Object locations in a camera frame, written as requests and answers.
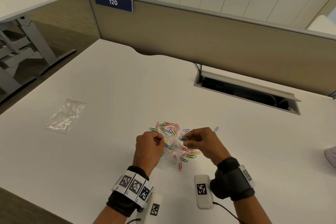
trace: text 120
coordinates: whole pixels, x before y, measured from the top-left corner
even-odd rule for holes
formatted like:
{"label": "text 120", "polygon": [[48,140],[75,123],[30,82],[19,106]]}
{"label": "text 120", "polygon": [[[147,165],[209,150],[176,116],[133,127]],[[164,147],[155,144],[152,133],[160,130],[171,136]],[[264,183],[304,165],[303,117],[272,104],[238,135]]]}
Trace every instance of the text 120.
{"label": "text 120", "polygon": [[109,0],[111,5],[118,5],[118,2],[116,0]]}

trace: blue sign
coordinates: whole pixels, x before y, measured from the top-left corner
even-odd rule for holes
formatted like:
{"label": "blue sign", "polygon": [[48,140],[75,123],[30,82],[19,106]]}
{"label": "blue sign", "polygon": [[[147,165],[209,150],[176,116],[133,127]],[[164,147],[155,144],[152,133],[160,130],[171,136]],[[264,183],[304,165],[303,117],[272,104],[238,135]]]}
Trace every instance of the blue sign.
{"label": "blue sign", "polygon": [[125,11],[133,11],[133,0],[96,0],[96,4],[105,5]]}

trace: pile of paper clips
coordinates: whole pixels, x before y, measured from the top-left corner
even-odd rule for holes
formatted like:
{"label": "pile of paper clips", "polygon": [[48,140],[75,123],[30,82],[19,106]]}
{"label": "pile of paper clips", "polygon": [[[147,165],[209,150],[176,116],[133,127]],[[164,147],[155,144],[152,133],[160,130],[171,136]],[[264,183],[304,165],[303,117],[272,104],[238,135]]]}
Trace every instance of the pile of paper clips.
{"label": "pile of paper clips", "polygon": [[[184,136],[186,133],[190,131],[190,129],[183,129],[182,133],[178,135],[179,130],[180,130],[179,125],[172,123],[172,122],[166,122],[166,121],[163,122],[162,124],[157,122],[155,128],[149,128],[149,130],[159,131],[164,136],[172,135],[182,142],[188,139],[187,137],[184,137]],[[165,142],[166,152],[173,152],[174,150],[177,150],[177,149],[179,149],[179,145],[177,142],[174,142],[174,140],[170,140],[169,144],[168,142]],[[182,150],[183,152],[182,155],[180,156],[180,161],[182,162],[188,162],[188,159],[197,158],[197,155],[200,154],[199,151],[190,150],[183,145],[180,147],[180,150]],[[177,156],[174,154],[173,157],[174,157],[174,161],[177,163],[178,162]],[[182,171],[182,162],[179,163],[179,166],[178,166],[179,171]]]}

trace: brown carpet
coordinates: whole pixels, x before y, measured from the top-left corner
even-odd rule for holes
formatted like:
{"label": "brown carpet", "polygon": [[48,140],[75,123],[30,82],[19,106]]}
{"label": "brown carpet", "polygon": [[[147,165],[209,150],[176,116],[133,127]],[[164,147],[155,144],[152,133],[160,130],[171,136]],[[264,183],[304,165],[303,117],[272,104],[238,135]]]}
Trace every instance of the brown carpet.
{"label": "brown carpet", "polygon": [[[0,114],[99,39],[87,0],[59,0],[33,11],[29,17],[56,56],[71,49],[76,49],[77,52],[57,63],[42,76],[37,76],[37,73],[45,64],[43,60],[27,59],[21,62],[15,78],[22,81],[29,76],[35,76],[37,79],[1,103]],[[69,222],[0,188],[0,224]]]}

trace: hand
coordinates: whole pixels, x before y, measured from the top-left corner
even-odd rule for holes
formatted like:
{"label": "hand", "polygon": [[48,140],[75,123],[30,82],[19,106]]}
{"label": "hand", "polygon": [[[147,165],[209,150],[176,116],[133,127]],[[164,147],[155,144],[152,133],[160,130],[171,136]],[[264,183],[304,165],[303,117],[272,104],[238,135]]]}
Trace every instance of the hand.
{"label": "hand", "polygon": [[133,166],[142,168],[149,177],[165,148],[165,140],[157,131],[147,131],[136,137]]}
{"label": "hand", "polygon": [[210,158],[213,164],[218,165],[224,159],[231,157],[211,128],[197,128],[185,134],[189,137],[183,145],[189,149],[199,149],[206,158]]}

